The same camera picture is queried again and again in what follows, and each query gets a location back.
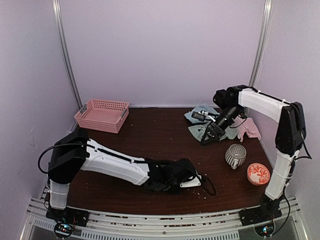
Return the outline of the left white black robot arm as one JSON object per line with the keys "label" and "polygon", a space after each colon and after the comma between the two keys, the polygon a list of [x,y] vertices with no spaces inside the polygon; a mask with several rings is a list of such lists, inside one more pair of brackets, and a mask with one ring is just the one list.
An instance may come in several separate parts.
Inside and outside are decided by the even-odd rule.
{"label": "left white black robot arm", "polygon": [[49,206],[61,222],[72,218],[67,207],[70,184],[79,171],[89,171],[125,180],[147,190],[179,191],[201,186],[202,177],[189,159],[177,161],[134,157],[101,145],[84,129],[78,129],[41,153],[51,152],[47,170]]}

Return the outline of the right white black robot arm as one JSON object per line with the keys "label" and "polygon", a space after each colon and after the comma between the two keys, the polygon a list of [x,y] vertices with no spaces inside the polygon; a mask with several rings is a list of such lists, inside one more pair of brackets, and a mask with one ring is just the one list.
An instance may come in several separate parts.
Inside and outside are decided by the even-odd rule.
{"label": "right white black robot arm", "polygon": [[301,149],[305,147],[307,131],[303,106],[298,101],[288,102],[247,85],[217,90],[212,100],[220,107],[221,112],[205,128],[200,140],[203,146],[218,142],[236,117],[245,113],[245,109],[260,113],[277,125],[274,136],[276,159],[260,206],[256,210],[258,219],[266,221],[284,199],[295,162],[299,159]]}

